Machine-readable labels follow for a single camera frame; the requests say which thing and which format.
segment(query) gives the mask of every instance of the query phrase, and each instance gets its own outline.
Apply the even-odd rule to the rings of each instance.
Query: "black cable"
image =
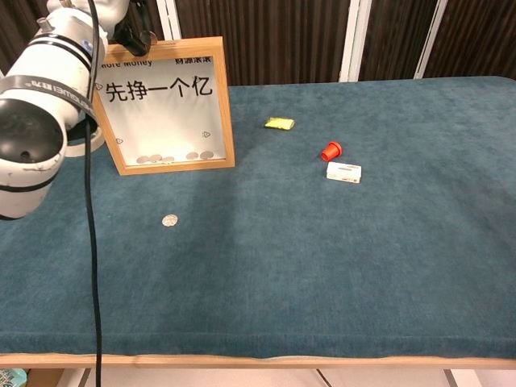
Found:
[[[323,375],[323,373],[321,372],[321,370],[320,370],[319,368],[316,368],[316,371],[317,371],[317,373],[319,374],[319,376],[321,377],[321,379],[323,379],[323,380],[324,380],[324,382],[326,383],[326,385],[327,385],[328,387],[331,387],[330,382],[328,381],[328,379],[326,379],[326,378],[325,378],[325,376]]]
[[[94,0],[88,0],[89,13],[94,28],[93,57],[91,60],[91,72],[89,73],[89,84],[87,97],[93,100],[95,78],[97,77],[98,67],[98,46],[100,38],[98,33],[98,15]],[[102,324],[100,319],[100,301],[98,299],[98,260],[97,260],[97,233],[95,232],[94,208],[91,200],[91,122],[92,119],[86,118],[88,123],[85,129],[85,163],[84,163],[84,188],[86,199],[86,213],[88,214],[89,242],[91,244],[91,294],[94,303],[95,316],[95,336],[97,355],[95,360],[95,385],[101,387],[102,374]]]

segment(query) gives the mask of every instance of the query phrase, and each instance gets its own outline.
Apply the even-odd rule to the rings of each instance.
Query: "red cup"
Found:
[[[342,155],[342,147],[336,141],[331,141],[326,149],[321,152],[321,158],[328,162]]]

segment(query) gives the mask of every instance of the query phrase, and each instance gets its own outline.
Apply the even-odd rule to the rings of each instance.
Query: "wooden picture frame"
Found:
[[[179,63],[178,60],[181,60],[182,63],[182,58],[186,58],[186,60],[195,60],[196,58],[210,57],[212,58],[213,62],[215,77],[214,84],[216,85],[216,87],[212,86],[210,92],[216,89],[216,95],[218,96],[218,109],[222,126],[223,149],[225,151],[225,156],[223,158],[192,161],[179,160],[178,162],[170,161],[167,164],[164,161],[161,162],[158,160],[158,162],[155,162],[154,160],[149,159],[150,162],[145,162],[142,165],[134,165],[134,163],[128,164],[124,159],[123,152],[119,146],[121,144],[121,140],[118,139],[114,133],[110,118],[106,113],[106,108],[104,107],[102,99],[99,95],[99,89],[102,89],[102,85],[97,84],[94,93],[94,110],[98,118],[99,126],[106,138],[107,146],[120,175],[234,167],[235,149],[233,145],[233,133],[231,129],[231,112],[227,89],[227,75],[222,37],[160,41],[151,47],[150,52],[146,56],[139,57],[130,54],[123,46],[109,46],[106,59],[102,65],[103,68],[118,67],[123,69],[124,66],[133,65],[134,63],[139,64],[148,62],[151,64],[160,60],[176,60],[174,64],[177,65],[177,63]]]

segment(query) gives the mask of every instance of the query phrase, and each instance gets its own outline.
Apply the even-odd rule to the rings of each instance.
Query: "silver coin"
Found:
[[[165,227],[172,227],[175,226],[177,223],[178,217],[175,214],[169,214],[163,217],[161,222]]]

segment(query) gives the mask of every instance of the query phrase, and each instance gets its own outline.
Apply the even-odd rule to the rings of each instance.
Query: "wooden table edge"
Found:
[[[60,353],[0,354],[0,368],[91,368],[94,355]],[[382,358],[335,358],[284,356],[269,359],[207,355],[104,355],[104,367],[136,368],[462,368],[516,369],[516,359],[445,358],[438,356],[390,356]]]

